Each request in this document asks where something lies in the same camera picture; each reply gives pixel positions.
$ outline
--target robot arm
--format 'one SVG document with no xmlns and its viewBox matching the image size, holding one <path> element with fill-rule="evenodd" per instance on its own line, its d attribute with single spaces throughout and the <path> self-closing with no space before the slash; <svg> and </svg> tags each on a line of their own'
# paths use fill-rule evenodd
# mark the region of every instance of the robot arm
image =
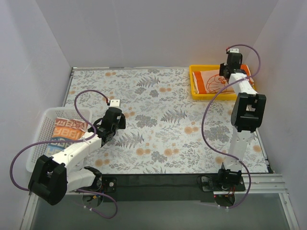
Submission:
<svg viewBox="0 0 307 230">
<path fill-rule="evenodd" d="M 119 103 L 120 100 L 112 100 L 105 116 L 94 122 L 96 135 L 92 139 L 74 143 L 52 157 L 43 155 L 38 158 L 29 190 L 55 205 L 66 192 L 83 187 L 93 191 L 100 188 L 102 178 L 99 170 L 89 166 L 76 172 L 73 169 L 87 155 L 109 142 L 118 129 L 126 128 L 126 119 L 119 109 Z M 93 131 L 90 128 L 84 138 L 90 137 Z"/>
<path fill-rule="evenodd" d="M 227 54 L 227 63 L 220 65 L 220 75 L 224 76 L 228 83 L 246 78 L 245 71 L 241 69 L 242 54 L 239 53 L 239 49 L 229 49 Z M 232 87 L 237 99 L 231 114 L 233 135 L 229 154 L 242 160 L 249 138 L 262 123 L 266 96 L 258 94 L 251 87 L 248 79 L 242 80 Z M 228 186 L 237 185 L 241 178 L 241 170 L 242 165 L 237 160 L 226 156 L 222 168 L 219 170 L 221 183 Z"/>
</svg>

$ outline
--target table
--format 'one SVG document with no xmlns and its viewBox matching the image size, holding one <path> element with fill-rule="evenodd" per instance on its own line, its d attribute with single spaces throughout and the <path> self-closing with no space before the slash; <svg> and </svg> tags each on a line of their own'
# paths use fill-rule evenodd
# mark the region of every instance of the table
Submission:
<svg viewBox="0 0 307 230">
<path fill-rule="evenodd" d="M 103 174 L 216 173 L 220 168 L 223 157 L 210 151 L 201 139 L 201 118 L 208 102 L 192 100 L 187 69 L 78 70 L 65 106 L 72 107 L 75 95 L 85 89 L 121 99 L 127 117 L 127 129 L 92 153 L 85 165 Z M 107 109 L 95 93 L 82 95 L 79 105 L 92 108 L 93 120 Z M 229 148 L 233 105 L 215 102 L 205 124 L 209 141 L 220 150 Z M 254 135 L 243 159 L 252 173 L 268 171 L 260 143 Z M 262 186 L 257 176 L 268 176 L 268 182 Z M 125 201 L 118 202 L 118 215 L 107 220 L 76 206 L 75 202 L 82 203 L 82 195 L 71 193 L 50 206 L 31 194 L 21 229 L 298 229 L 287 189 L 278 182 L 279 177 L 252 174 L 252 181 L 258 181 L 252 185 L 255 190 L 242 205 L 227 213 L 204 206 L 199 200 Z M 244 193 L 236 192 L 236 199 Z M 97 209 L 110 215 L 114 204 L 104 202 Z"/>
<path fill-rule="evenodd" d="M 99 69 L 74 72 L 66 107 L 86 89 L 120 99 L 127 128 L 92 152 L 84 165 L 106 173 L 216 173 L 224 157 L 209 149 L 201 136 L 201 119 L 208 101 L 191 97 L 187 68 Z M 93 121 L 103 117 L 106 102 L 99 94 L 80 96 L 78 105 L 91 108 Z M 227 152 L 232 136 L 234 101 L 212 104 L 205 123 L 208 140 Z M 248 140 L 243 162 L 251 173 L 267 173 L 256 134 Z"/>
</svg>

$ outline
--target white enclosure wall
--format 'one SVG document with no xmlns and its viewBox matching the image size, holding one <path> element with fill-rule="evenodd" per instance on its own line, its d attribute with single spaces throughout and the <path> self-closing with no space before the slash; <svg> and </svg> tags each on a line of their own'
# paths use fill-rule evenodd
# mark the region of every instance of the white enclosure wall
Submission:
<svg viewBox="0 0 307 230">
<path fill-rule="evenodd" d="M 0 1 L 0 229 L 19 229 L 28 192 L 13 186 L 9 166 L 14 155 L 33 142 L 42 113 L 61 106 L 71 68 L 35 0 Z M 27 154 L 14 168 L 27 187 Z"/>
<path fill-rule="evenodd" d="M 219 64 L 277 0 L 36 0 L 73 67 Z"/>
<path fill-rule="evenodd" d="M 256 79 L 267 104 L 260 133 L 269 161 L 282 173 L 301 229 L 307 229 L 307 1 L 279 0 L 254 47 Z M 255 69 L 254 54 L 248 64 Z"/>
</svg>

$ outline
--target gray fern pattern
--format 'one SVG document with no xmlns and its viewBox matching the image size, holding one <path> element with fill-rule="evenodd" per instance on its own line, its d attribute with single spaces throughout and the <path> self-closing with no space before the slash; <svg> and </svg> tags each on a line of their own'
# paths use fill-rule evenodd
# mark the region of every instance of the gray fern pattern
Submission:
<svg viewBox="0 0 307 230">
<path fill-rule="evenodd" d="M 96 89 L 120 99 L 126 129 L 92 152 L 84 166 L 108 173 L 216 173 L 224 156 L 209 149 L 201 136 L 201 119 L 208 101 L 192 100 L 186 68 L 76 70 L 65 107 L 75 96 Z M 212 146 L 228 152 L 234 101 L 216 101 L 208 112 L 204 132 Z M 104 116 L 107 105 L 94 92 L 82 94 L 79 107 L 91 108 L 92 121 Z M 243 159 L 252 173 L 267 172 L 257 135 L 248 140 Z"/>
<path fill-rule="evenodd" d="M 155 84 L 158 84 L 160 81 L 159 81 L 159 78 L 156 78 L 156 77 L 151 77 L 149 76 L 149 78 L 143 78 L 139 81 L 139 83 L 137 83 L 136 85 L 137 86 L 142 86 L 142 87 L 153 87 Z"/>
<path fill-rule="evenodd" d="M 153 126 L 157 125 L 157 120 L 156 119 L 151 119 L 150 116 L 137 115 L 135 117 L 135 120 L 138 121 L 138 123 L 136 123 L 136 126 L 140 127 L 140 128 L 143 128 L 145 126 L 153 127 Z"/>
<path fill-rule="evenodd" d="M 186 117 L 188 116 L 186 115 L 185 111 L 182 110 L 178 111 L 177 109 L 174 109 L 173 111 L 168 110 L 161 118 L 161 121 L 175 123 L 179 122 L 182 118 L 185 119 Z"/>
<path fill-rule="evenodd" d="M 130 135 L 125 133 L 119 140 L 115 143 L 116 146 L 121 146 L 124 148 L 135 147 L 137 144 L 141 144 L 144 141 L 143 136 L 135 133 L 131 133 Z"/>
</svg>

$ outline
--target floral patterned surface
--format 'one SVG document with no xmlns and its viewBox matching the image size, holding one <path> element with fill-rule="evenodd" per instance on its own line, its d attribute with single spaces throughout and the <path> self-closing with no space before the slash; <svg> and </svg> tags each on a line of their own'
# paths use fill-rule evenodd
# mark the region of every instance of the floral patterned surface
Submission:
<svg viewBox="0 0 307 230">
<path fill-rule="evenodd" d="M 102 173 L 216 173 L 224 156 L 210 150 L 201 137 L 201 119 L 208 101 L 192 100 L 187 69 L 87 70 L 74 73 L 66 106 L 77 93 L 96 89 L 121 99 L 127 128 L 84 161 Z M 93 121 L 103 117 L 105 100 L 97 93 L 80 96 Z M 227 152 L 233 101 L 216 101 L 206 118 L 205 133 L 218 150 Z M 243 160 L 252 173 L 267 172 L 256 135 Z"/>
</svg>

